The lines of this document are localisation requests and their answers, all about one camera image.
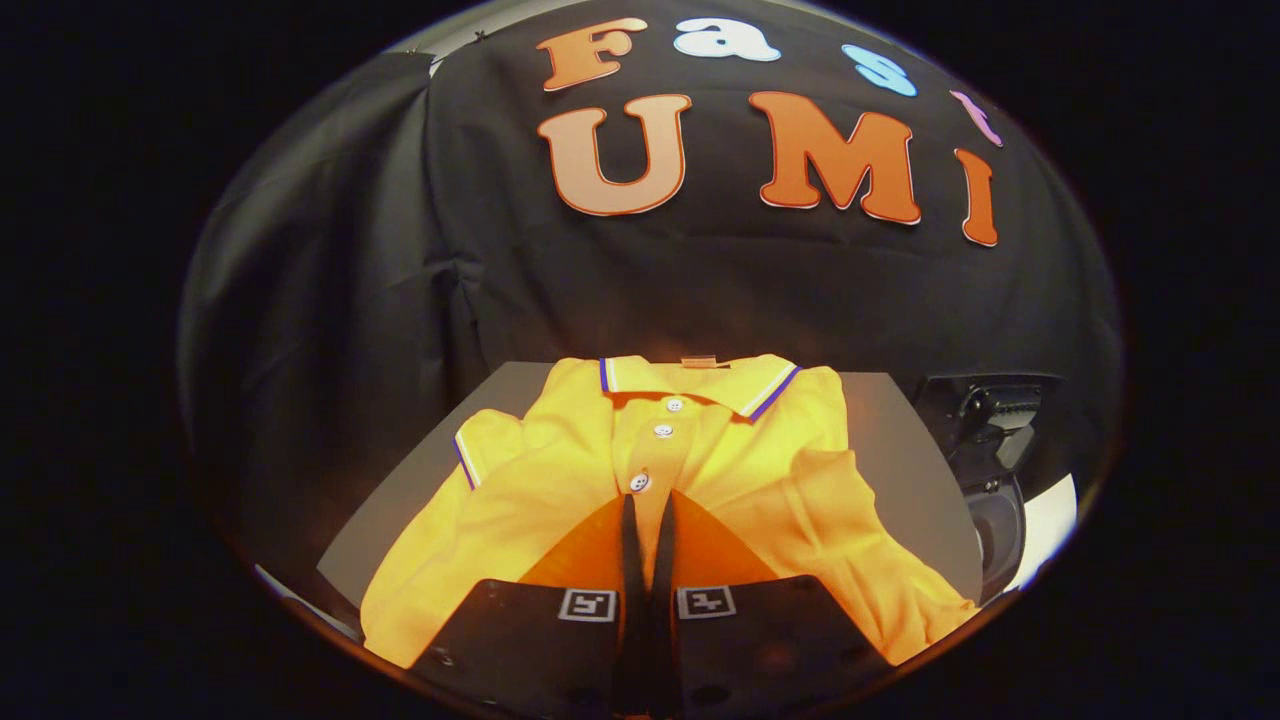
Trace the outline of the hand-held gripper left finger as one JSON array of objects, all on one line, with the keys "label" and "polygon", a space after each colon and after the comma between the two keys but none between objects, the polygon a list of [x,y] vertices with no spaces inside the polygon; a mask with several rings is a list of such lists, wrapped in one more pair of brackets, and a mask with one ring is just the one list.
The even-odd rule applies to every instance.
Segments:
[{"label": "hand-held gripper left finger", "polygon": [[415,676],[488,712],[618,719],[643,679],[649,612],[634,501],[604,507],[575,542],[568,579],[486,578],[416,659]]}]

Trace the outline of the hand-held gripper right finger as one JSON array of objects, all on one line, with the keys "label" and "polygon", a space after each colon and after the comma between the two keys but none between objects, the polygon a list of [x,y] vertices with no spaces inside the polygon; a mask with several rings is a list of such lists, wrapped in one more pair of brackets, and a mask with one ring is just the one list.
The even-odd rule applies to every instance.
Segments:
[{"label": "hand-held gripper right finger", "polygon": [[799,719],[892,666],[812,574],[763,578],[678,495],[648,593],[653,719]]}]

